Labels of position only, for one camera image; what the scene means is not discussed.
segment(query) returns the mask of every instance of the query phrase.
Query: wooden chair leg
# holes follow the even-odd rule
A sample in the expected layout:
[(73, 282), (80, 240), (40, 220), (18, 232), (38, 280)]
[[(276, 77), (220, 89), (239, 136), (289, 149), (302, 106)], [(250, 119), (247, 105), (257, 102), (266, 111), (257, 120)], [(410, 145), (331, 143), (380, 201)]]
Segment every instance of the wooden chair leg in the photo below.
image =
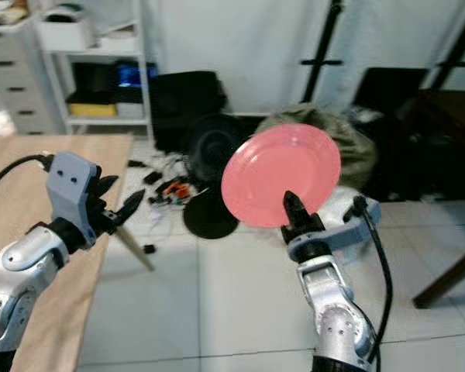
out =
[(115, 236), (126, 246), (126, 248), (131, 251), (132, 254), (150, 271), (154, 271), (155, 267), (152, 265), (148, 257), (141, 249), (140, 245), (135, 241), (133, 235), (123, 226), (120, 226), (117, 231), (115, 231)]
[(413, 299), (416, 308), (428, 308), (465, 278), (465, 256)]

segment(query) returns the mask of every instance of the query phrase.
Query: yellow box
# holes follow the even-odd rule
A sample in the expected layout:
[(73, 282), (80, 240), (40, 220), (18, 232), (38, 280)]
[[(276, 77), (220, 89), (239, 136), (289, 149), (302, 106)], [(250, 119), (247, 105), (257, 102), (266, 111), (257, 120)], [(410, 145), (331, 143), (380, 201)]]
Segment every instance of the yellow box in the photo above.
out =
[(91, 103), (70, 103), (72, 115), (79, 116), (117, 116), (115, 104), (94, 105)]

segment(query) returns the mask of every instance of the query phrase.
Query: pink plate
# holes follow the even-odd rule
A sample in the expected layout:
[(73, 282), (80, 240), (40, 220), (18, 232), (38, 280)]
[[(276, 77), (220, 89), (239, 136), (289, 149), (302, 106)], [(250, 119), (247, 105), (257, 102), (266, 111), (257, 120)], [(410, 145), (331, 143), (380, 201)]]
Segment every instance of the pink plate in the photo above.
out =
[(327, 134), (306, 124), (283, 124), (256, 134), (234, 153), (222, 176), (222, 197), (248, 226), (280, 227), (288, 224), (286, 190), (312, 214), (331, 195), (340, 171), (338, 148)]

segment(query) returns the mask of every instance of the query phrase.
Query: black fan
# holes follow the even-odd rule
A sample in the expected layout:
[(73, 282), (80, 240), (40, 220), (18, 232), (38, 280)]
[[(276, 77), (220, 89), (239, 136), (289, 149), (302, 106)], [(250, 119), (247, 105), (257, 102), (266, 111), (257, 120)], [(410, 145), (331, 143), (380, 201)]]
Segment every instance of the black fan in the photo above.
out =
[(214, 114), (199, 119), (191, 128), (188, 169), (191, 178), (208, 190), (186, 204), (184, 224), (201, 238), (222, 238), (238, 226), (222, 200), (220, 184), (227, 162), (244, 141), (241, 125), (233, 116)]

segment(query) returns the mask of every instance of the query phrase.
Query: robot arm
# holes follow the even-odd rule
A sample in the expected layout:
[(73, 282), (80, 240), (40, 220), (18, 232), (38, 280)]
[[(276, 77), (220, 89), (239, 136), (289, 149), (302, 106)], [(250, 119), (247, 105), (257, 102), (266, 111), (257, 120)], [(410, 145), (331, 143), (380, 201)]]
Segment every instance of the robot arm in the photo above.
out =
[(117, 180), (100, 178), (101, 168), (72, 153), (58, 153), (47, 190), (53, 221), (34, 226), (0, 251), (0, 372), (9, 371), (34, 304), (78, 249), (88, 249), (103, 233), (114, 233), (138, 208), (144, 191), (126, 199), (117, 212), (100, 197)]
[[(317, 372), (369, 371), (366, 355), (374, 344), (371, 324), (353, 303), (353, 292), (331, 254), (331, 249), (351, 246), (369, 239), (364, 221), (349, 213), (347, 223), (325, 231), (318, 215), (310, 216), (299, 197), (284, 196), (290, 225), (283, 226), (289, 257), (298, 263), (298, 278), (313, 309), (319, 343), (314, 350), (312, 370)], [(380, 218), (379, 204), (371, 201), (367, 211)]]

